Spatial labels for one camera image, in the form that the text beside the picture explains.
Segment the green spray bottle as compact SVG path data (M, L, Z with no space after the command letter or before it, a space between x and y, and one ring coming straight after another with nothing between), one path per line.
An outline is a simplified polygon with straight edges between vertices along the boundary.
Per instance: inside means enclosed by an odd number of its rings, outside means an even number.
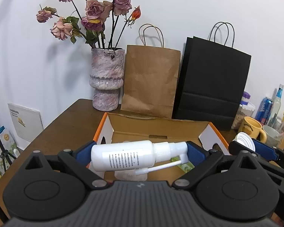
M180 157L177 156L177 157L171 158L171 162L175 162L175 161L180 161ZM195 166L190 161L188 161L187 163L181 164L181 165L177 165L177 166L185 173L195 168Z

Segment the white plastic lid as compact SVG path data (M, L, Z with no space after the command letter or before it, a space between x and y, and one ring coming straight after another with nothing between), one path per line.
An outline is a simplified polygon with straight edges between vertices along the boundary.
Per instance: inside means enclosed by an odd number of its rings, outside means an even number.
M255 152L255 144L252 140L252 138L244 133L244 132L240 132L236 135L236 137L234 138L233 141L238 142L239 144L247 147L248 149L252 150L253 152Z

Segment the red cardboard box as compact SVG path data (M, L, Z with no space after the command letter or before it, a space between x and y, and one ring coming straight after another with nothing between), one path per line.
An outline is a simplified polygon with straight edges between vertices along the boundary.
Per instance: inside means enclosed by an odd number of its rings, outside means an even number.
M207 121L171 120L105 113L97 127L94 140L98 145L102 141L107 144L139 140L192 141L205 150L210 150L218 144L224 154L229 154L229 141L225 140L218 129Z

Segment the translucent cotton swab box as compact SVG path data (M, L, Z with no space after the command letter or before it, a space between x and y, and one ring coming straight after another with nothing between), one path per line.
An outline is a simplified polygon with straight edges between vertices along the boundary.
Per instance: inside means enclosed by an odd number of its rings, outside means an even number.
M148 174L136 175L135 170L115 171L114 176L122 181L146 181L148 179Z

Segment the white spray bottle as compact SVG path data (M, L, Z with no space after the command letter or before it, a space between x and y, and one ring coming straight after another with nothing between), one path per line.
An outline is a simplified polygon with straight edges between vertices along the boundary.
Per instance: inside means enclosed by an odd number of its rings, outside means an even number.
M186 142L150 140L94 145L91 165L97 172L133 170L135 175L182 165L188 162Z

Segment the grey white mug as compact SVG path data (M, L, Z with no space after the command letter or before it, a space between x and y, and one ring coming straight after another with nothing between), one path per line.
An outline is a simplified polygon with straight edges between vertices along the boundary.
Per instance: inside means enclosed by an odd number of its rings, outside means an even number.
M269 147L278 147L281 142L281 135L280 133L275 130L274 128L264 125L263 130L266 133L267 140L265 144Z

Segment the yellow bear mug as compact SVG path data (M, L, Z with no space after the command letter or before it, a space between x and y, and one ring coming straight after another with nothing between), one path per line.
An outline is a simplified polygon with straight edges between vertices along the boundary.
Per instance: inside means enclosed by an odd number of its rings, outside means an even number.
M262 124L252 117L244 117L238 132L244 132L251 138L256 139L262 143L266 143L267 141L267 135L263 130Z

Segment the blue soda can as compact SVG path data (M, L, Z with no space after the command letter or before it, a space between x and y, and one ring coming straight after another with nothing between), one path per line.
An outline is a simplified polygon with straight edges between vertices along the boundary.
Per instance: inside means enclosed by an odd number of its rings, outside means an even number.
M260 103L255 119L259 121L262 125L266 124L269 118L272 104L272 99L268 97L265 97Z

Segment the clear plastic bottle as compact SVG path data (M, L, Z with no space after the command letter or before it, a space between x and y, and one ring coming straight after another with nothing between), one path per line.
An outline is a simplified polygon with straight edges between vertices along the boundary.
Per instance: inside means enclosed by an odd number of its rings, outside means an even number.
M277 120L277 116L278 116L278 112L280 110L281 107L281 97L283 94L283 89L284 89L284 85L280 84L279 85L279 89L277 91L277 94L273 100L273 105L271 108L271 112L270 112L270 117L268 119L268 126L273 127L273 125L275 124L276 120Z

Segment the food container purple lid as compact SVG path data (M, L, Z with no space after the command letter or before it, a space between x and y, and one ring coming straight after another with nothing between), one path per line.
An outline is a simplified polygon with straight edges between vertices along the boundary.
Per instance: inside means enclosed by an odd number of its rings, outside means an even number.
M255 106L250 102L250 94L243 92L239 108L232 123L231 129L238 130L245 116L252 116L255 111Z

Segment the blue white package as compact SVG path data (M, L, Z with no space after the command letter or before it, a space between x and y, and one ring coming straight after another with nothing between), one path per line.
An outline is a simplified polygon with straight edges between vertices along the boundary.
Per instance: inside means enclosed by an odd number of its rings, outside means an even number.
M4 149L8 150L13 156L15 156L14 149L18 149L16 142L11 136L11 133L9 132L9 130L6 129L4 126L0 127L0 140L4 146ZM3 160L1 157L0 157L0 166L3 167Z

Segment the pink textured vase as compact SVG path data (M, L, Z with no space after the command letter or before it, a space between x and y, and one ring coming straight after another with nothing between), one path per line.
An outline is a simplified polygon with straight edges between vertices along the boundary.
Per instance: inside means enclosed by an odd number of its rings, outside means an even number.
M119 92L124 83L125 50L91 50L91 73L89 84L94 88L93 107L110 112L119 104Z

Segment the black paper bag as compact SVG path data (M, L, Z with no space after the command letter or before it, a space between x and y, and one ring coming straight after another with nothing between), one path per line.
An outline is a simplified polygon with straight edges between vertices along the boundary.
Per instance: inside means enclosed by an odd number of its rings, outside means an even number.
M251 56L233 46L216 43L215 35L229 22L217 22L209 38L187 38L180 68L172 118L210 121L219 130L231 129L245 89Z

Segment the brown paper bag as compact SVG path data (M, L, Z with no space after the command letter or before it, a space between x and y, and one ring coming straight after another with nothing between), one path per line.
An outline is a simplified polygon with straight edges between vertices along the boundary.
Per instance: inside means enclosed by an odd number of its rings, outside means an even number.
M148 28L156 30L161 46L147 46L145 33L140 31L143 45L127 46L121 109L171 119L181 52L164 47L159 27L143 24L139 30Z

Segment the dried pink roses bouquet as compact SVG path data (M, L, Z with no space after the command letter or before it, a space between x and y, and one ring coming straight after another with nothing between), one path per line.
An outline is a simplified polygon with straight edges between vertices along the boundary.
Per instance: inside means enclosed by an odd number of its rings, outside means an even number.
M49 19L57 17L58 21L50 29L51 34L59 39L69 39L72 43L77 41L78 37L86 40L91 48L101 48L116 50L122 33L119 34L116 43L113 43L113 37L120 17L124 17L122 31L125 27L134 25L137 19L141 17L139 6L133 8L131 0L112 0L98 1L85 0L85 16L82 16L74 3L74 0L58 0L59 2L72 3L77 16L70 15L62 17L58 11L52 7L40 7L36 14L36 20L39 23L46 23Z

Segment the white wall panel box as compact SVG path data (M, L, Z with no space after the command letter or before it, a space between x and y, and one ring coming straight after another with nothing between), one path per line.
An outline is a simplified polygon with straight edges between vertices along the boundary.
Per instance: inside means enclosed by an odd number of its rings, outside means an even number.
M43 123L38 110L8 103L9 112L17 135L32 142L42 131Z

